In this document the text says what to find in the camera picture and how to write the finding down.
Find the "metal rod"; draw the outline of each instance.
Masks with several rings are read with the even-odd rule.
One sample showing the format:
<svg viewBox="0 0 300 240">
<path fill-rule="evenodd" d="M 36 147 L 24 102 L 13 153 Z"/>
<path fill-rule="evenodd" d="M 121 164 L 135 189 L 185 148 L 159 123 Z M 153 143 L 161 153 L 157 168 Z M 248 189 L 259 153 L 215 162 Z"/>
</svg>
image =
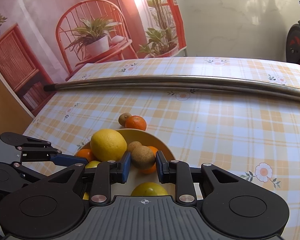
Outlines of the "metal rod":
<svg viewBox="0 0 300 240">
<path fill-rule="evenodd" d="M 45 91 L 79 89 L 120 89 L 120 88 L 197 88 L 243 92 L 292 99 L 300 102 L 300 89 L 262 81 L 238 78 L 187 76 L 187 75 L 147 75 L 97 78 L 52 84 Z"/>
</svg>

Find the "brown kiwi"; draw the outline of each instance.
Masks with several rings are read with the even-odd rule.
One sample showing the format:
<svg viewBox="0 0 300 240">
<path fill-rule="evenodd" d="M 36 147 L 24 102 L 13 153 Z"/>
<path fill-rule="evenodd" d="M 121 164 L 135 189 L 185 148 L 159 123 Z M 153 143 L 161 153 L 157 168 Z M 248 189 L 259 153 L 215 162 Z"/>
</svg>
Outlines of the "brown kiwi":
<svg viewBox="0 0 300 240">
<path fill-rule="evenodd" d="M 129 145 L 127 147 L 127 151 L 132 153 L 135 148 L 140 147 L 140 146 L 142 146 L 142 144 L 137 141 L 129 143 Z"/>
<path fill-rule="evenodd" d="M 136 147 L 131 153 L 132 164 L 140 170 L 151 168 L 155 163 L 155 157 L 147 146 Z"/>
<path fill-rule="evenodd" d="M 118 122 L 120 125 L 125 126 L 126 120 L 131 116 L 130 113 L 123 113 L 119 116 Z"/>
</svg>

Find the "silver rivet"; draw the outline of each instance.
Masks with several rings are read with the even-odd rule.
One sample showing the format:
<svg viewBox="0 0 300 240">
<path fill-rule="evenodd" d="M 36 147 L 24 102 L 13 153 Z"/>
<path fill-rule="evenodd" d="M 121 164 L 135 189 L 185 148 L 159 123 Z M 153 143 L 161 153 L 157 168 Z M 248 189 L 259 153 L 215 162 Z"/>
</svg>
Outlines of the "silver rivet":
<svg viewBox="0 0 300 240">
<path fill-rule="evenodd" d="M 102 203 L 107 200 L 105 195 L 94 195 L 91 197 L 91 200 L 96 203 Z"/>
<path fill-rule="evenodd" d="M 190 202 L 194 201 L 194 196 L 188 195 L 188 194 L 181 195 L 179 197 L 179 200 L 182 202 L 185 202 L 185 203 L 190 203 Z"/>
</svg>

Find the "table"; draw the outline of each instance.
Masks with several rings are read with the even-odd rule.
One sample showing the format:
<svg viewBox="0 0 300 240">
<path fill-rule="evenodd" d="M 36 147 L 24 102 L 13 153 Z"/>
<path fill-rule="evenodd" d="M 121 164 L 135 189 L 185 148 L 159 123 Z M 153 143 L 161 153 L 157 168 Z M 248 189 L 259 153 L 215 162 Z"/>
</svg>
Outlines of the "table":
<svg viewBox="0 0 300 240">
<path fill-rule="evenodd" d="M 255 59 L 180 57 L 133 59 L 84 66 L 72 78 L 128 75 L 223 76 L 300 88 L 300 66 Z M 147 132 L 191 167 L 213 163 L 267 188 L 288 203 L 285 239 L 300 239 L 300 103 L 251 94 L 194 89 L 58 92 L 24 133 L 74 155 L 102 128 L 119 129 L 130 112 Z M 52 163 L 26 163 L 50 175 Z"/>
</svg>

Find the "fruit bowl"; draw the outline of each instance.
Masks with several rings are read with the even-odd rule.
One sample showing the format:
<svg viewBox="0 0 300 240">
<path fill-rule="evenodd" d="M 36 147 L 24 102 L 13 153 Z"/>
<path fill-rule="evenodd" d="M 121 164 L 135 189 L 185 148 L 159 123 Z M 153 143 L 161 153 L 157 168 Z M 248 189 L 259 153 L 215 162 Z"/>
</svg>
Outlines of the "fruit bowl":
<svg viewBox="0 0 300 240">
<path fill-rule="evenodd" d="M 133 141 L 138 141 L 144 146 L 153 146 L 159 151 L 162 151 L 167 161 L 175 159 L 168 146 L 159 138 L 150 133 L 137 129 L 118 129 L 117 131 L 126 140 L 127 145 Z M 90 149 L 90 142 L 84 145 L 81 149 Z M 166 189 L 169 195 L 172 195 L 173 197 L 175 195 L 175 185 L 171 183 L 161 184 L 158 180 L 157 172 L 143 174 L 139 172 L 137 168 L 131 165 L 128 181 L 125 184 L 116 183 L 111 185 L 111 196 L 112 198 L 115 195 L 130 196 L 133 189 L 143 182 L 158 183 Z"/>
</svg>

